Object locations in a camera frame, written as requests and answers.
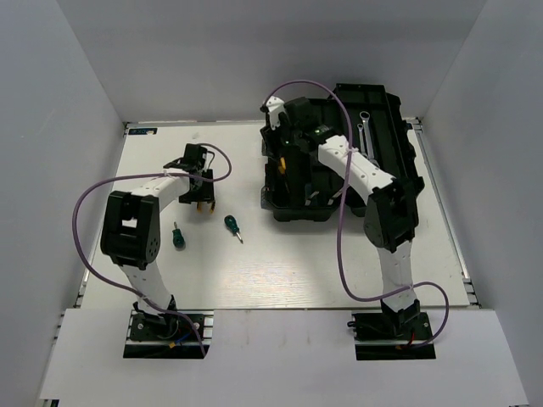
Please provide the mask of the small silver wrench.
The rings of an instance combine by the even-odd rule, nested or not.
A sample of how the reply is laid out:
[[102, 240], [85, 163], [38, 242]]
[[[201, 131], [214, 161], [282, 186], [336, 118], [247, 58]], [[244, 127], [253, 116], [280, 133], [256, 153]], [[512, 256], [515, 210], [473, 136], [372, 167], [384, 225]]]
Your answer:
[[358, 134], [359, 134], [360, 151], [361, 151], [361, 154], [366, 157], [367, 156], [367, 145], [366, 145], [366, 137], [365, 137], [364, 125], [362, 123], [359, 123], [357, 125], [357, 129], [358, 129]]

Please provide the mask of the long silver ratchet wrench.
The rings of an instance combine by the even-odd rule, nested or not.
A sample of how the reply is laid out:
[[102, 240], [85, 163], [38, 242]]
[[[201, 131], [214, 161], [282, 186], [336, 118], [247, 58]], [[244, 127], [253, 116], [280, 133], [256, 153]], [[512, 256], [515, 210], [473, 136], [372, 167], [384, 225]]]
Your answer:
[[373, 151], [372, 135], [371, 135], [371, 129], [369, 125], [370, 114], [367, 111], [361, 111], [359, 115], [360, 115], [361, 123], [364, 125], [364, 130], [365, 130], [366, 145], [367, 145], [367, 159], [370, 162], [376, 164], [377, 161], [375, 159], [375, 155]]

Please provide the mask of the black plastic toolbox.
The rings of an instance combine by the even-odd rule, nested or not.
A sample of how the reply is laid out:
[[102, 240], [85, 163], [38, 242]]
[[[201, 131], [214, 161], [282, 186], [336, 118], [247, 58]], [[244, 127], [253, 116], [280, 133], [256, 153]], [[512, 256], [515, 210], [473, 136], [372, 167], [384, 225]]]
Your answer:
[[424, 189], [401, 100], [382, 85], [339, 83], [327, 98], [261, 106], [264, 208], [275, 220], [326, 221], [341, 203], [362, 217], [373, 187], [403, 181]]

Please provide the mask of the yellow black needle-nose pliers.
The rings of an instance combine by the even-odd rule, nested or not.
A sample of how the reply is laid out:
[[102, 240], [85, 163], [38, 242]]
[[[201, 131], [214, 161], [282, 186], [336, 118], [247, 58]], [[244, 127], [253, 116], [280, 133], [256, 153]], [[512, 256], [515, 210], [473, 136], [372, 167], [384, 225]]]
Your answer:
[[278, 172], [279, 172], [282, 176], [285, 175], [285, 172], [286, 172], [286, 163], [285, 163], [284, 157], [281, 157], [281, 158], [277, 161], [277, 169], [278, 169]]

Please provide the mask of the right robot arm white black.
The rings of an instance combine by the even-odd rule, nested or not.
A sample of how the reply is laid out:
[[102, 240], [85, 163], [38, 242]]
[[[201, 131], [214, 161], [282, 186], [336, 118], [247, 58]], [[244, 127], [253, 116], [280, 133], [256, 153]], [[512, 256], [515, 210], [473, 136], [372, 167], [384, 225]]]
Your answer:
[[353, 189], [364, 201], [364, 234], [377, 249], [383, 292], [377, 301], [384, 330], [404, 337], [420, 314], [411, 271], [411, 247], [418, 225], [417, 198], [411, 182], [379, 168], [352, 142], [352, 134], [338, 134], [311, 115], [307, 98], [285, 102], [270, 96], [262, 107], [266, 123], [283, 132], [283, 145], [297, 148], [307, 157], [341, 176], [340, 192]]

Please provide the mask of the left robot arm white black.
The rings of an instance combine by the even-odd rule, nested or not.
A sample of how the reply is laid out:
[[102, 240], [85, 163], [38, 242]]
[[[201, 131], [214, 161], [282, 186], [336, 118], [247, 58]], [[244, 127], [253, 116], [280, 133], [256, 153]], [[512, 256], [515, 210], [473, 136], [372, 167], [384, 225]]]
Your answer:
[[188, 144], [183, 156], [164, 165], [180, 176], [159, 176], [129, 192], [113, 191], [107, 201], [100, 248], [126, 275], [131, 287], [143, 296], [134, 304], [159, 337], [174, 336], [179, 317], [173, 295], [163, 283], [156, 263], [160, 251], [160, 213], [171, 203], [213, 205], [213, 154], [202, 144]]

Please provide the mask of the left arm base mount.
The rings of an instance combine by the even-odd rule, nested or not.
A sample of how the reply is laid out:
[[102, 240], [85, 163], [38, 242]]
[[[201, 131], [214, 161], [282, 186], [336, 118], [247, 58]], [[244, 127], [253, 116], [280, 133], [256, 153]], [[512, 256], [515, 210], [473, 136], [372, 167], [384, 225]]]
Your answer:
[[202, 360], [211, 345], [213, 313], [188, 312], [189, 321], [132, 311], [126, 333], [126, 360]]

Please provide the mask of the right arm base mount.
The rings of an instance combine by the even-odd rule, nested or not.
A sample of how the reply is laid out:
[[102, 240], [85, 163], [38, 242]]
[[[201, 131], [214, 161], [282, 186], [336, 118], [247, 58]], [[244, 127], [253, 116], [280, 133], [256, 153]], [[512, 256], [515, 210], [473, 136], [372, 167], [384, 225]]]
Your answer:
[[358, 361], [436, 359], [432, 343], [419, 346], [433, 335], [426, 312], [422, 312], [399, 331], [395, 331], [381, 313], [354, 313], [347, 322], [347, 329], [354, 334], [355, 356]]

